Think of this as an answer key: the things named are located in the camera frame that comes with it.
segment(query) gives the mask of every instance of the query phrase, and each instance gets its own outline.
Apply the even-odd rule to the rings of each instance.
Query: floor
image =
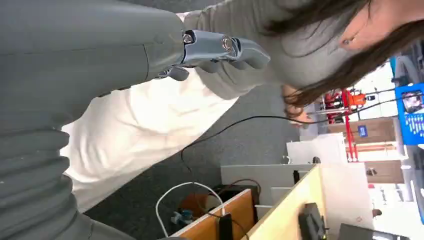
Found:
[[[198,10],[218,0],[128,0],[172,12]],[[210,136],[227,125],[254,115],[284,114],[279,87],[258,87],[243,96],[205,133]],[[235,126],[210,141],[189,148],[186,163],[193,169],[196,181],[208,186],[221,181],[221,165],[277,164],[287,154],[286,142],[298,141],[299,131],[286,121],[253,120]],[[115,227],[138,240],[156,240],[164,235],[155,214],[159,197],[169,188],[192,181],[178,154],[148,169],[103,202],[86,212],[91,218]],[[159,211],[169,233],[177,229],[170,216],[181,199],[192,188],[177,189],[164,199]]]

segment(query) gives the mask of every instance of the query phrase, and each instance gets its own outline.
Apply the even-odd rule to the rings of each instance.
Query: earring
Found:
[[[343,40],[343,45],[349,45],[355,40],[355,37]]]

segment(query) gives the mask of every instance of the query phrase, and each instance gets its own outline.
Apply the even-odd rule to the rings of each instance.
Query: prosthetic arm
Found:
[[[110,91],[181,81],[182,67],[270,60],[251,41],[113,0],[0,0],[0,35],[0,240],[132,240],[77,211],[61,127]]]

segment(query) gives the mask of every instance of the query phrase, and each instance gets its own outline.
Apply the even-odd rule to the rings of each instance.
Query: blue sign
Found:
[[[405,145],[424,144],[424,83],[394,89]]]
[[[358,126],[358,133],[359,133],[359,137],[361,137],[361,138],[368,137],[367,126],[365,126],[365,125]]]

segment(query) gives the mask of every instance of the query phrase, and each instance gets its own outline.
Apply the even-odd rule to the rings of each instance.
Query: black monitor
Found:
[[[341,224],[338,240],[410,240],[406,236]]]

